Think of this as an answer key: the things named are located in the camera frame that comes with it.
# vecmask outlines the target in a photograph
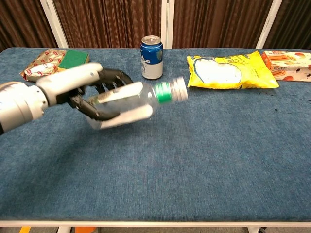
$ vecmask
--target table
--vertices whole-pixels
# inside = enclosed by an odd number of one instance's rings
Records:
[[[2,52],[0,83],[23,82],[44,50]],[[143,80],[139,49],[79,50]],[[188,82],[187,55],[253,51],[164,50],[163,77],[144,81]],[[0,225],[310,227],[311,83],[279,85],[189,88],[188,101],[104,131],[67,104],[47,109],[0,137]]]

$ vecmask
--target sponge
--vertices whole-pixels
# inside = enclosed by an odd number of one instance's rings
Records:
[[[58,66],[58,71],[63,71],[65,69],[70,69],[73,67],[77,67],[84,63],[89,62],[89,54],[85,52],[78,52],[74,50],[68,50],[66,55]]]

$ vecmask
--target wrapper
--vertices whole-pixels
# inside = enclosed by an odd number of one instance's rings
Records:
[[[42,52],[26,69],[20,74],[31,82],[36,82],[39,78],[58,72],[58,66],[66,55],[64,50],[48,49]]]
[[[188,87],[211,89],[276,88],[278,83],[259,52],[230,57],[187,57]]]

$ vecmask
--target background curtain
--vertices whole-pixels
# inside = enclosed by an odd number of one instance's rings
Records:
[[[54,0],[71,48],[138,48],[161,36],[161,0]]]
[[[57,47],[39,0],[0,0],[0,52],[8,47]]]
[[[176,0],[173,48],[255,48],[273,0]]]
[[[311,49],[311,1],[283,0],[264,48]]]

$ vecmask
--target robotic hand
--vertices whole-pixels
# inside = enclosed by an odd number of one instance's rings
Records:
[[[0,135],[43,116],[43,110],[68,103],[95,120],[110,120],[120,113],[98,111],[85,101],[86,86],[99,93],[133,81],[121,70],[104,69],[99,63],[87,63],[39,79],[35,85],[9,82],[0,85]]]

